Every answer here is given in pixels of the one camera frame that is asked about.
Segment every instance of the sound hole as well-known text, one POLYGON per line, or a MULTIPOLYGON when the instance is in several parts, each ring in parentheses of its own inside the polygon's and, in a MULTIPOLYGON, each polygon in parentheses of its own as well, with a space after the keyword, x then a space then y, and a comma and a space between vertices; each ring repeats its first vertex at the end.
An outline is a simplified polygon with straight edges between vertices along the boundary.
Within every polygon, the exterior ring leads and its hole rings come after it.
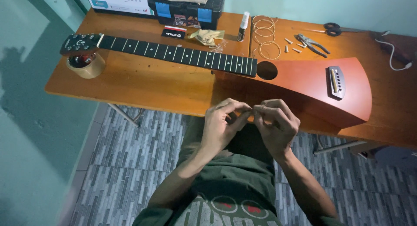
POLYGON ((264 61, 258 63, 256 73, 264 80, 271 80, 278 75, 278 70, 273 63, 264 61))

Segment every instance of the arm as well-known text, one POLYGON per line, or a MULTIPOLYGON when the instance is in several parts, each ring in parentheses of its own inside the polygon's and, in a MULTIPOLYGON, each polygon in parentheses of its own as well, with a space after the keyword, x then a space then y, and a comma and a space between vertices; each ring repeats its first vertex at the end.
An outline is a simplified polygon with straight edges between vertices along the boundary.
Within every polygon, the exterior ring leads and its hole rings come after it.
POLYGON ((195 177, 203 167, 220 153, 236 132, 247 123, 251 110, 246 103, 226 99, 206 111, 201 147, 189 159, 178 166, 152 194, 148 207, 174 209, 190 189, 195 177), (228 113, 246 111, 229 125, 225 121, 228 113))
POLYGON ((321 216, 337 218, 336 208, 330 197, 290 148, 298 132, 300 120, 282 100, 263 101, 253 109, 253 122, 258 127, 266 148, 284 171, 294 197, 310 223, 321 224, 321 216), (273 121, 272 124, 266 124, 264 118, 273 121))

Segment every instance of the pliers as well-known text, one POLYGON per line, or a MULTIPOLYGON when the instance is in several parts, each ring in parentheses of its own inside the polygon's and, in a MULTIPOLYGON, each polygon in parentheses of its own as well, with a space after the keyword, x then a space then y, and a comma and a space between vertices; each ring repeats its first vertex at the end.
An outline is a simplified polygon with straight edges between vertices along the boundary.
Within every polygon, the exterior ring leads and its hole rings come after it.
POLYGON ((321 44, 319 44, 319 43, 317 43, 317 42, 315 42, 314 40, 312 40, 312 39, 310 39, 310 38, 308 38, 308 37, 305 37, 303 34, 298 34, 297 35, 297 38, 298 38, 298 40, 299 41, 301 41, 301 42, 303 42, 305 45, 307 45, 307 47, 311 50, 311 51, 313 51, 314 53, 317 53, 318 55, 321 55, 321 56, 323 56, 324 58, 327 58, 327 55, 326 54, 324 54, 324 53, 322 53, 322 52, 320 52, 320 51, 318 51, 316 48, 314 48, 312 45, 315 45, 315 46, 317 46, 317 47, 320 47, 325 53, 327 53, 327 54, 330 54, 330 52, 325 48, 325 47, 323 47, 321 44))

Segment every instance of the yellow cloth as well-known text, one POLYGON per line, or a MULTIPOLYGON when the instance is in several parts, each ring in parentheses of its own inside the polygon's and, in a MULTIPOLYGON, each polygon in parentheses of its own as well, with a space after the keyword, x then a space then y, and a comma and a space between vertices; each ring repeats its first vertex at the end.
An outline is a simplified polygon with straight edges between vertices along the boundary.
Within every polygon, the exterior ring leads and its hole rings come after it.
POLYGON ((213 31, 213 30, 198 30, 192 33, 188 38, 196 38, 205 46, 210 46, 210 48, 216 47, 214 39, 222 40, 224 38, 224 31, 213 31))

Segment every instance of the cable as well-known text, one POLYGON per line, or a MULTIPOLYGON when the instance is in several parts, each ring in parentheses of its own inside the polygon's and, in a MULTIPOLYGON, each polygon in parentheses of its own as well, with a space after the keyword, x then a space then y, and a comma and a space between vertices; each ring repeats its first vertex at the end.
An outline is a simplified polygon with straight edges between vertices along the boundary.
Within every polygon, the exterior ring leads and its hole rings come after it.
POLYGON ((281 48, 279 47, 279 45, 275 42, 275 24, 276 24, 276 22, 278 22, 278 18, 276 18, 276 21, 274 22, 274 20, 271 18, 271 17, 268 17, 268 16, 266 16, 267 18, 269 18, 269 20, 267 20, 267 19, 261 19, 261 20, 258 20, 258 21, 256 21, 255 22, 255 19, 256 19, 256 17, 258 17, 259 15, 257 15, 257 16, 255 16, 255 17, 253 17, 253 19, 252 19, 252 24, 253 24, 253 28, 254 28, 254 32, 253 32, 253 39, 255 40, 255 42, 256 43, 258 43, 259 44, 259 46, 258 46, 258 53, 263 57, 263 58, 265 58, 265 59, 268 59, 268 60, 275 60, 275 59, 277 59, 277 58, 279 58, 279 56, 281 55, 281 48), (257 26, 257 24, 258 24, 258 22, 260 22, 260 21, 267 21, 267 22, 269 22, 270 24, 271 24, 271 26, 270 27, 266 27, 266 26, 257 26), (271 34, 270 35, 261 35, 261 34, 259 34, 258 33, 258 30, 268 30, 268 31, 270 31, 271 32, 271 34), (270 36, 272 36, 273 37, 273 39, 272 40, 269 40, 269 41, 265 41, 265 42, 260 42, 259 40, 258 40, 258 37, 257 36, 261 36, 261 37, 270 37, 270 36), (279 53, 278 53, 278 56, 276 57, 276 58, 267 58, 267 57, 265 57, 264 55, 263 55, 263 53, 262 53, 262 47, 264 46, 264 45, 271 45, 271 44, 274 44, 274 45, 276 45, 277 47, 278 47, 278 50, 279 50, 279 53))
MULTIPOLYGON (((389 34, 389 31, 386 31, 382 36, 385 36, 385 35, 388 35, 388 34, 389 34)), ((395 50, 394 45, 391 44, 391 43, 388 43, 388 42, 383 42, 383 41, 377 40, 377 39, 375 39, 375 41, 378 42, 378 43, 388 44, 388 45, 390 45, 392 47, 392 53, 391 53, 391 56, 389 57, 389 66, 391 67, 391 69, 393 69, 393 70, 409 69, 413 65, 413 63, 410 62, 407 65, 405 65, 405 67, 403 69, 395 69, 395 68, 393 68, 392 67, 392 56, 394 55, 394 50, 395 50)))

